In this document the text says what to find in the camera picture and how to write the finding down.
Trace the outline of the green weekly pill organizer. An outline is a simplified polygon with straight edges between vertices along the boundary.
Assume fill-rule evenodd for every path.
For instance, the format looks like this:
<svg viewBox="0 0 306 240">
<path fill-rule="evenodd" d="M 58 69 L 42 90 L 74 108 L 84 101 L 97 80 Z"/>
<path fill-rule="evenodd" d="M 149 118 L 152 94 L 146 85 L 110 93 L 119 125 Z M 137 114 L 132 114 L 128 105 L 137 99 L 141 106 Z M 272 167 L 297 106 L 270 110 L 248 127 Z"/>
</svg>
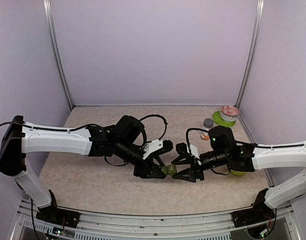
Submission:
<svg viewBox="0 0 306 240">
<path fill-rule="evenodd" d="M 177 166 L 174 164 L 160 166 L 159 168 L 166 176 L 173 176 L 177 173 Z"/>
</svg>

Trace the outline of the orange grey-capped supplement bottle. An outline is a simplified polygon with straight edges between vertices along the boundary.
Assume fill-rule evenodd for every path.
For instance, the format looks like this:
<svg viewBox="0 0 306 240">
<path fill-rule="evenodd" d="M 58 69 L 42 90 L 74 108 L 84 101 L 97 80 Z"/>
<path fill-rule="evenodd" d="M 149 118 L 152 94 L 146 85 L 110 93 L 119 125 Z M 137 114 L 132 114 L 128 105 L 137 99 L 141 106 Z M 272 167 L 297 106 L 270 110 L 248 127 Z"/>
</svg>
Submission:
<svg viewBox="0 0 306 240">
<path fill-rule="evenodd" d="M 211 118 L 205 118 L 203 121 L 202 129 L 203 131 L 200 132 L 200 137 L 203 140 L 209 139 L 209 130 L 214 127 L 214 120 Z"/>
</svg>

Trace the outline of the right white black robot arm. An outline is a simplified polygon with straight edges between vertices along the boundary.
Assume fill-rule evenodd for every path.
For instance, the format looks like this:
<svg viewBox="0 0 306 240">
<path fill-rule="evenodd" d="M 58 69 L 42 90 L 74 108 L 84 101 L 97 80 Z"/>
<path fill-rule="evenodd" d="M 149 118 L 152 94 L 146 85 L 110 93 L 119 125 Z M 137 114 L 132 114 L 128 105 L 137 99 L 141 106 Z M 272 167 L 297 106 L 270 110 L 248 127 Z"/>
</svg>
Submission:
<svg viewBox="0 0 306 240">
<path fill-rule="evenodd" d="M 285 182 L 260 191 L 248 209 L 253 222 L 259 222 L 279 205 L 306 193 L 306 140 L 289 145 L 263 145 L 235 140 L 229 127 L 215 126 L 208 130 L 211 151 L 194 155 L 189 142 L 178 143 L 178 157 L 173 165 L 189 165 L 172 176 L 176 180 L 204 180 L 204 171 L 227 166 L 230 171 L 255 172 L 272 168 L 299 167 L 302 171 Z"/>
</svg>

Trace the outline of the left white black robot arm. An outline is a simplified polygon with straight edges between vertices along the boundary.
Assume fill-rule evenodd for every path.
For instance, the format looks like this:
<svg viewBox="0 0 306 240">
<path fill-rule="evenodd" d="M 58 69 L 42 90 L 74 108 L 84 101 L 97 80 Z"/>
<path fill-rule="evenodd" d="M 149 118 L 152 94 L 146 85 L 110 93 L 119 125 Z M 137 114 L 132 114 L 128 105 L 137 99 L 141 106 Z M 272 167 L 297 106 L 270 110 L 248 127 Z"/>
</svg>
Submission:
<svg viewBox="0 0 306 240">
<path fill-rule="evenodd" d="M 124 115 L 116 124 L 102 127 L 89 123 L 76 128 L 51 127 L 25 122 L 17 115 L 6 122 L 8 129 L 1 141 L 0 172 L 12 177 L 35 202 L 40 213 L 56 223 L 63 218 L 54 194 L 44 188 L 26 161 L 37 152 L 72 153 L 88 157 L 117 156 L 134 166 L 141 179 L 164 179 L 165 165 L 160 156 L 173 149 L 170 140 L 148 141 L 141 120 Z"/>
</svg>

